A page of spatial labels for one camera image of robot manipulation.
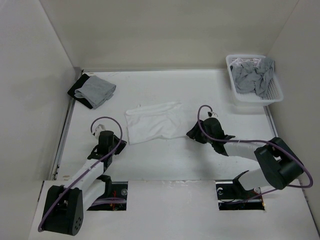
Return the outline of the white tank top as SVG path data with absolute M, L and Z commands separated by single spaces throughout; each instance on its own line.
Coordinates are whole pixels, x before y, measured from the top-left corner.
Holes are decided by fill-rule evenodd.
M 179 101 L 139 106 L 127 110 L 124 116 L 130 145 L 181 138 L 189 129 L 186 112 Z

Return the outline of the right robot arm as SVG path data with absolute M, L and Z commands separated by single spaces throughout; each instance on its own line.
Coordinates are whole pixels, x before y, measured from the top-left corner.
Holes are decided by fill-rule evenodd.
M 209 143 L 213 149 L 223 156 L 242 157 L 256 161 L 259 168 L 247 170 L 233 179 L 232 192 L 238 198 L 245 197 L 250 190 L 272 186 L 282 190 L 304 173 L 302 163 L 289 158 L 294 156 L 285 142 L 274 137 L 269 142 L 242 142 L 234 135 L 225 134 L 217 118 L 200 120 L 186 135 L 198 143 Z

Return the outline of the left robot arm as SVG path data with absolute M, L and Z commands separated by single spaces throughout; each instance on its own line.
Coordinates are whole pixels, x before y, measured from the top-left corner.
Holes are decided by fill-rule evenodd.
M 65 184 L 53 185 L 47 191 L 39 232 L 75 236 L 87 210 L 126 209 L 127 183 L 112 182 L 105 172 L 113 155 L 118 155 L 127 143 L 110 130 L 97 131 L 94 135 L 98 144 L 82 168 Z

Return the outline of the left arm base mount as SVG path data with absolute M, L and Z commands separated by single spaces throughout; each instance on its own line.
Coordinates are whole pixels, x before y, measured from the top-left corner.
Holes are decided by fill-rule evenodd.
M 104 183 L 104 193 L 89 207 L 88 211 L 126 211 L 128 182 L 113 182 L 108 175 L 101 175 L 99 181 Z

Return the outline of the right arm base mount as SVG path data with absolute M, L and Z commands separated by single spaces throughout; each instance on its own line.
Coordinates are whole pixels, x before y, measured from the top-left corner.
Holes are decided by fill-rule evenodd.
M 261 189 L 245 190 L 239 182 L 239 178 L 248 171 L 245 171 L 232 180 L 219 180 L 215 182 L 216 194 L 218 200 L 218 209 L 220 211 L 244 211 L 244 210 L 265 210 L 263 198 L 259 195 Z

